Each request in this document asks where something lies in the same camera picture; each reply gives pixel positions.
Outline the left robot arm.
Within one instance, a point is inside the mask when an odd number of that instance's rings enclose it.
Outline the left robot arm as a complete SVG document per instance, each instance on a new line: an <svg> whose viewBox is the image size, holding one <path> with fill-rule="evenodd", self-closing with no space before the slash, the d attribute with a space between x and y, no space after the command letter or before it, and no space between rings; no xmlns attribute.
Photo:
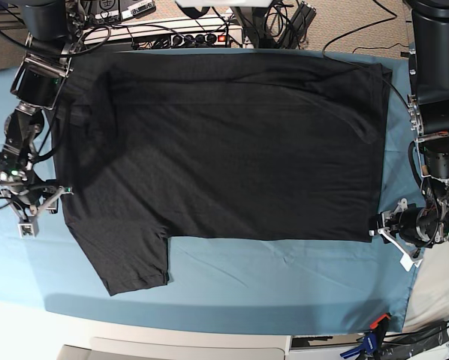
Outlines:
<svg viewBox="0 0 449 360"><path fill-rule="evenodd" d="M409 271L420 266L424 248L449 242L449 1L407 1L411 41L408 113L414 140L408 162L423 206L402 198L377 214L369 234L402 254Z"/></svg>

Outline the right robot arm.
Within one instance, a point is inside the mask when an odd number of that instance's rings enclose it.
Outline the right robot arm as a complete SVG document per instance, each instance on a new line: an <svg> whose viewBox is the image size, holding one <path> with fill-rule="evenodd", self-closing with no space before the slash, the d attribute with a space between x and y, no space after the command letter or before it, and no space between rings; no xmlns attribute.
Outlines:
<svg viewBox="0 0 449 360"><path fill-rule="evenodd" d="M76 40L64 1L17 1L29 31L26 51L11 85L19 103L5 122L0 151L0 200L18 217L22 236L38 233L38 216L55 213L68 189L41 180L34 165L42 160L34 141L44 129L44 111L52 110L71 72Z"/></svg>

